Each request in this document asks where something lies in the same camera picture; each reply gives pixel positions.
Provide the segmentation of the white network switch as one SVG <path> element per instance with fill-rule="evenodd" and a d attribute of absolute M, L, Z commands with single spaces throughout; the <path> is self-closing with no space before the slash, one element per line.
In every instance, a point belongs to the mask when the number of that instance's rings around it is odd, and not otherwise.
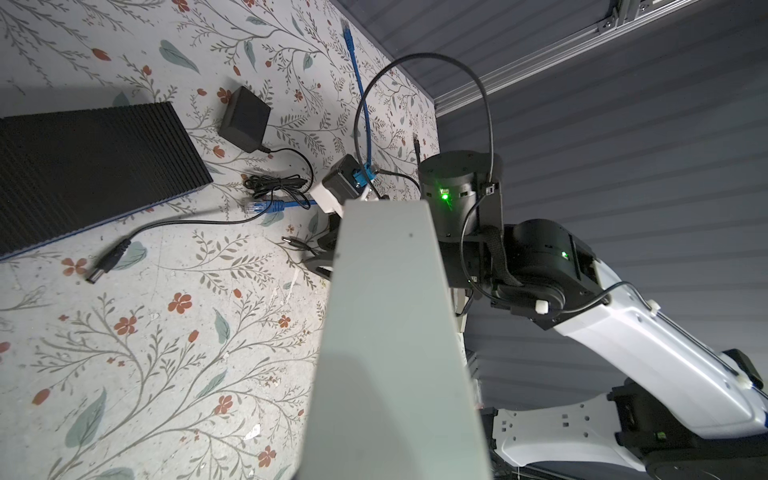
<path fill-rule="evenodd" d="M 300 479 L 487 479 L 428 205 L 346 204 Z"/>

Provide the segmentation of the small black power adapter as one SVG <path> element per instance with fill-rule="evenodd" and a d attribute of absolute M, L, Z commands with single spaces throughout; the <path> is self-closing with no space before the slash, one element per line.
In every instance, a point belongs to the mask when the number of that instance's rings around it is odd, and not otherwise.
<path fill-rule="evenodd" d="M 282 237 L 282 241 L 287 243 L 289 246 L 291 246 L 291 247 L 293 247 L 293 248 L 295 248 L 297 250 L 308 251 L 308 252 L 310 252 L 312 254 L 316 254 L 317 253 L 317 251 L 312 246 L 310 246 L 308 243 L 306 243 L 305 241 L 303 241 L 303 240 L 301 240 L 301 239 L 299 239 L 297 237 L 286 237 L 286 236 L 283 236 Z"/>

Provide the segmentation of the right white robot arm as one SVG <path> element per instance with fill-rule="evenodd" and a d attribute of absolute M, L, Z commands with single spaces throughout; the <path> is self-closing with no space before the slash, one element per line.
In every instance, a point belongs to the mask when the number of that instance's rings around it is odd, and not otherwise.
<path fill-rule="evenodd" d="M 587 462 L 654 479 L 763 479 L 767 396 L 749 357 L 716 352 L 582 240 L 546 219 L 507 224 L 497 155 L 417 162 L 449 286 L 598 354 L 626 380 L 572 405 L 481 413 L 491 458 Z"/>

